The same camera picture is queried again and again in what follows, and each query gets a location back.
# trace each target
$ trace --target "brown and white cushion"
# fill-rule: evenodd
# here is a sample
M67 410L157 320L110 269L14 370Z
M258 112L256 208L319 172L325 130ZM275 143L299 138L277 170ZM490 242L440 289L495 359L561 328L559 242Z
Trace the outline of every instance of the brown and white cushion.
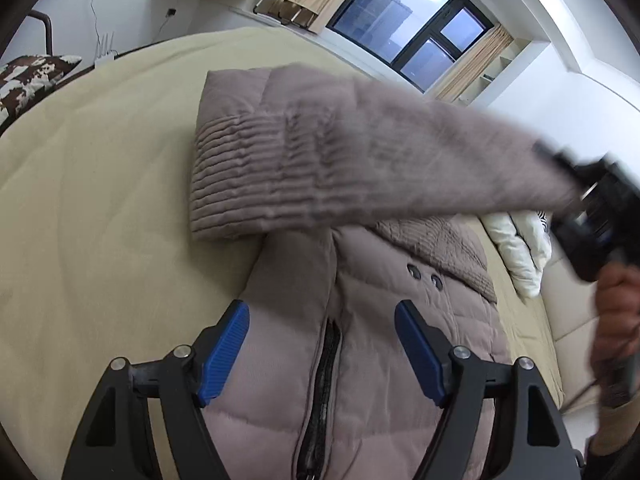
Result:
M0 135L81 61L79 56L22 56L0 66Z

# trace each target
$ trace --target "down jacket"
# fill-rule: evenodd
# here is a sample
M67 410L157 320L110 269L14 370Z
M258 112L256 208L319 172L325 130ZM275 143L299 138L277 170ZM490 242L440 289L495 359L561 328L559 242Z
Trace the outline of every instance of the down jacket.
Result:
M204 411L232 479L413 477L441 411L394 330L401 300L508 362L479 241L459 212L578 197L533 139L469 110L302 66L210 73L196 132L196 239L265 233L247 338ZM480 476L485 401L466 476Z

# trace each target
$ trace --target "ribbed cuff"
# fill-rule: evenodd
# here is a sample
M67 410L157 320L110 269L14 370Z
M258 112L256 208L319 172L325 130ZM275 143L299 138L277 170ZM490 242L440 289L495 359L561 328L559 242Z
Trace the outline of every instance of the ribbed cuff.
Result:
M640 424L640 393L619 408L600 408L600 426L593 437L590 452L606 456L622 449Z

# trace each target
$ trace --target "bolt head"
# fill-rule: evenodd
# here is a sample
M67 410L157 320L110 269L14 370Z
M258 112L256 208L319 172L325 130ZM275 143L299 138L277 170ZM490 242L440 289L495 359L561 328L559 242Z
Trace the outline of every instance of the bolt head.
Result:
M174 355L178 359L184 359L185 357L189 357L191 355L191 347L189 345L180 345L174 349Z
M466 346L456 346L453 349L453 355L458 359L469 359L469 357L471 357L471 350Z
M523 367L525 370L533 370L535 364L528 357L521 357L518 359L518 364Z
M111 370L122 370L127 365L127 361L124 357L116 357L113 361L111 361L110 367Z

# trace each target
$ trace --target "window frame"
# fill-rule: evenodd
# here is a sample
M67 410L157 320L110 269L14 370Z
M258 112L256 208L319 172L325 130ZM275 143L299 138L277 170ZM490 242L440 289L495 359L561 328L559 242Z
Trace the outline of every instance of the window frame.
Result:
M346 40L351 41L351 43L356 44L361 49L365 50L375 58L379 59L389 68L391 68L394 72L401 75L404 79L406 79L409 83L415 86L421 92L425 92L426 90L422 90L415 82L409 79L404 73L402 73L402 69L409 62L409 60L420 50L420 48L429 40L436 43L438 47L442 49L442 51L453 61L456 62L467 50L473 47L477 41L482 38L488 30L490 30L494 23L484 15L484 13L478 9L470 0L449 0L446 4L444 4L438 12L436 12L431 19L425 23L425 25L418 31L418 33L404 46L404 48L391 60L387 61L376 54L374 51L367 48L365 45L362 45L358 41L350 38L349 36L341 33L341 31L335 28L336 23L341 19L343 14L349 8L349 6L355 0L344 0L343 3L338 7L338 10L333 15L329 23L327 24L327 28L335 32L336 34L342 36ZM448 40L442 30L449 24L449 22L455 18L458 13L462 9L467 9L472 16L478 21L481 27L484 29L483 32L475 38L469 44L469 46L465 50L460 50L456 47L450 40Z

